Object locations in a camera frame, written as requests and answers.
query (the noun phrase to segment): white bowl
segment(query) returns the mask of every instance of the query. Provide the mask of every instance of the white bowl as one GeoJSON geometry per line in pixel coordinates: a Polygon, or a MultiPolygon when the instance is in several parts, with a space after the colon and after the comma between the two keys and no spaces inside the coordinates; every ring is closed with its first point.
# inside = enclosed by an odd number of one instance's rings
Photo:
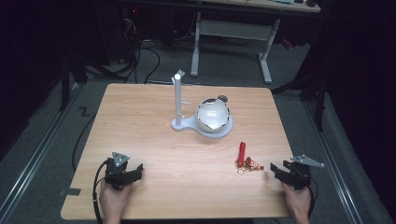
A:
{"type": "Polygon", "coordinates": [[[197,108],[197,125],[207,133],[219,132],[228,123],[230,110],[228,106],[219,99],[207,99],[197,108]]]}

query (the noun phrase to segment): gray carpet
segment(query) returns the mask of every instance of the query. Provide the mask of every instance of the gray carpet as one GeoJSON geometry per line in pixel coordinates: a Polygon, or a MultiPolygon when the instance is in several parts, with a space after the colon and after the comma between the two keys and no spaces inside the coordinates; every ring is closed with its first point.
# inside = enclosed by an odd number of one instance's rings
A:
{"type": "MultiPolygon", "coordinates": [[[[260,49],[261,42],[248,45],[235,45],[227,42],[219,48],[217,44],[216,42],[203,44],[203,48],[207,50],[201,51],[199,76],[185,76],[182,80],[183,83],[274,89],[294,79],[309,49],[308,46],[305,46],[286,50],[282,46],[274,45],[268,58],[273,84],[266,85],[263,82],[255,52],[260,49]]],[[[148,82],[159,85],[170,82],[171,76],[177,69],[182,69],[187,74],[190,72],[191,45],[167,47],[161,43],[154,45],[154,42],[145,42],[144,46],[155,46],[152,50],[155,50],[161,58],[158,68],[148,79],[148,82]]],[[[141,50],[140,62],[136,69],[138,83],[143,82],[157,62],[158,58],[152,51],[141,50]]],[[[116,70],[120,66],[122,65],[113,64],[110,69],[116,70]]],[[[90,76],[85,86],[79,86],[73,91],[76,92],[74,101],[67,113],[64,114],[63,121],[51,137],[51,141],[46,145],[45,157],[33,174],[26,190],[17,200],[15,209],[11,209],[12,213],[8,217],[7,223],[95,223],[94,220],[63,220],[60,216],[64,203],[62,192],[63,189],[69,187],[73,178],[72,155],[78,137],[96,113],[106,86],[111,82],[120,81],[107,77],[90,76]],[[89,116],[81,116],[82,107],[86,107],[85,114],[89,114],[89,116]]],[[[134,74],[130,76],[128,83],[135,83],[134,74]]],[[[29,160],[34,156],[37,147],[41,146],[40,142],[45,137],[47,129],[59,116],[60,93],[61,87],[58,84],[47,101],[33,114],[19,141],[1,161],[0,169],[3,172],[0,174],[2,180],[0,202],[6,200],[29,160]]],[[[309,114],[310,104],[301,102],[298,93],[298,91],[286,91],[275,95],[276,106],[290,141],[293,155],[298,156],[304,153],[317,161],[325,162],[328,157],[323,148],[328,147],[335,160],[335,168],[343,177],[348,193],[358,211],[357,215],[352,215],[352,219],[359,218],[351,220],[350,212],[347,211],[348,207],[340,198],[340,195],[342,197],[343,194],[336,187],[337,180],[333,177],[333,170],[326,164],[324,169],[312,168],[312,175],[318,183],[318,199],[311,217],[312,223],[392,223],[347,140],[342,125],[332,108],[331,99],[326,97],[326,109],[323,115],[324,132],[318,133],[309,114]]],[[[79,141],[74,158],[75,163],[78,163],[90,128],[91,125],[79,141]]],[[[260,224],[293,223],[289,217],[276,220],[255,218],[254,221],[260,224]]]]}

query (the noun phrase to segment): red object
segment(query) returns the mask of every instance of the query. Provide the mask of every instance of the red object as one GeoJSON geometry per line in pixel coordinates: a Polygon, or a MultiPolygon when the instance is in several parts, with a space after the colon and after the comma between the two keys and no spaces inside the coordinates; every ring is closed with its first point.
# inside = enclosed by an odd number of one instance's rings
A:
{"type": "Polygon", "coordinates": [[[239,146],[239,157],[238,157],[238,161],[236,162],[239,168],[244,166],[246,146],[247,144],[244,142],[241,142],[241,145],[239,146]]]}
{"type": "Polygon", "coordinates": [[[252,160],[250,157],[247,157],[247,162],[246,162],[246,167],[252,169],[252,170],[264,170],[264,166],[261,166],[254,160],[252,160]]]}
{"type": "Polygon", "coordinates": [[[280,42],[280,44],[283,45],[283,47],[285,47],[286,49],[292,49],[293,48],[293,45],[286,39],[283,39],[280,42]]]}

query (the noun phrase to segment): white desk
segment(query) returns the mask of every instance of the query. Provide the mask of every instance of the white desk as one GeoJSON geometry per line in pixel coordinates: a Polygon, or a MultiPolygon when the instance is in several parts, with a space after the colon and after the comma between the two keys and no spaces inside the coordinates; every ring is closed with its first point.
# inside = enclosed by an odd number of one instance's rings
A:
{"type": "MultiPolygon", "coordinates": [[[[204,2],[209,3],[221,3],[221,4],[231,4],[231,5],[241,5],[246,7],[266,7],[276,10],[291,10],[291,11],[302,11],[302,12],[315,12],[319,13],[320,8],[318,5],[315,7],[309,7],[306,3],[302,4],[282,4],[269,0],[204,0],[204,2]]],[[[276,19],[272,26],[264,25],[254,25],[246,23],[237,22],[227,22],[227,21],[212,21],[212,20],[202,20],[201,13],[197,13],[196,28],[195,28],[195,44],[194,51],[192,53],[191,62],[191,76],[198,76],[199,69],[199,42],[200,35],[218,35],[225,37],[235,37],[244,39],[254,39],[266,41],[263,53],[259,54],[259,62],[262,67],[262,75],[264,81],[267,84],[272,83],[271,74],[268,69],[267,57],[270,52],[271,46],[274,42],[276,36],[276,31],[280,19],[276,19]]]]}

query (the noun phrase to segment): circular base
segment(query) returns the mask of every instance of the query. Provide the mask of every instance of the circular base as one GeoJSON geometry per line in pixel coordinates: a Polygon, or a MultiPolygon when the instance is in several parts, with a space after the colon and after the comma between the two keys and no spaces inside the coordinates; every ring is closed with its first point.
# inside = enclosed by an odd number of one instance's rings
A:
{"type": "Polygon", "coordinates": [[[216,133],[207,133],[205,131],[203,131],[202,129],[200,129],[198,127],[198,125],[196,124],[196,117],[192,116],[186,119],[181,119],[181,123],[180,125],[176,125],[176,120],[172,120],[172,128],[177,131],[183,131],[186,129],[190,129],[190,130],[194,130],[196,132],[198,132],[200,135],[202,135],[203,137],[207,137],[207,138],[222,138],[225,137],[233,128],[233,117],[230,116],[230,119],[228,120],[228,123],[219,131],[216,133]]]}

